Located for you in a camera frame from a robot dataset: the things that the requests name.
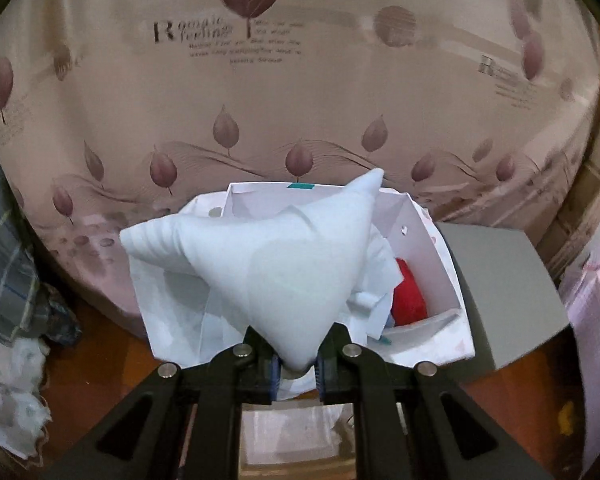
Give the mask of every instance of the gray plaid cloth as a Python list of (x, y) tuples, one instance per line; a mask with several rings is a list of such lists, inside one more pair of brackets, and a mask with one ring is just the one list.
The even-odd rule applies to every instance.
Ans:
[(57, 291), (41, 286), (22, 214), (0, 166), (0, 342), (17, 336), (72, 344), (77, 322)]

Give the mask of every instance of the metal screw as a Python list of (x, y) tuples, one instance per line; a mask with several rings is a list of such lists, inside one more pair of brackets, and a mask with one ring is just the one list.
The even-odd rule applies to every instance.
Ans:
[(158, 375), (163, 379), (169, 379), (178, 373), (178, 367), (173, 363), (165, 363), (158, 367)]
[(234, 346), (234, 355), (236, 357), (249, 357), (253, 352), (253, 348), (251, 345), (247, 345), (247, 343), (240, 343)]
[(424, 375), (425, 377), (433, 377), (438, 371), (438, 367), (430, 361), (418, 363), (416, 369), (420, 375)]
[(347, 357), (358, 357), (360, 354), (362, 354), (362, 348), (356, 344), (349, 343), (348, 345), (344, 345), (342, 347), (342, 353)]

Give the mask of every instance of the wooden floor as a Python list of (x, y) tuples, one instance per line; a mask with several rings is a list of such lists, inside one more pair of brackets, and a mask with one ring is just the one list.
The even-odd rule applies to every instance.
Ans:
[[(51, 408), (51, 464), (159, 364), (148, 344), (90, 306), (75, 311), (84, 336), (53, 348), (42, 395)], [(468, 393), (555, 478), (578, 478), (584, 444), (582, 384), (573, 335), (566, 331), (519, 361), (464, 385)]]

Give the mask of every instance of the teal sticker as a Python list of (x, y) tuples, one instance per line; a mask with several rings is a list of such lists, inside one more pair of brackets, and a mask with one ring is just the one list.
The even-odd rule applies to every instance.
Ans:
[(292, 189), (313, 189), (315, 184), (303, 184), (302, 182), (294, 182), (293, 184), (289, 184), (289, 188)]

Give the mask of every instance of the red object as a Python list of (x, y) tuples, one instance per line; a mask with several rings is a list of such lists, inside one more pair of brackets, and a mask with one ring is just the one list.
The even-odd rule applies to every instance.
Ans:
[(396, 258), (404, 281), (394, 289), (394, 304), (391, 315), (396, 326), (404, 326), (427, 319), (427, 304), (422, 297), (418, 284), (407, 265), (401, 258)]

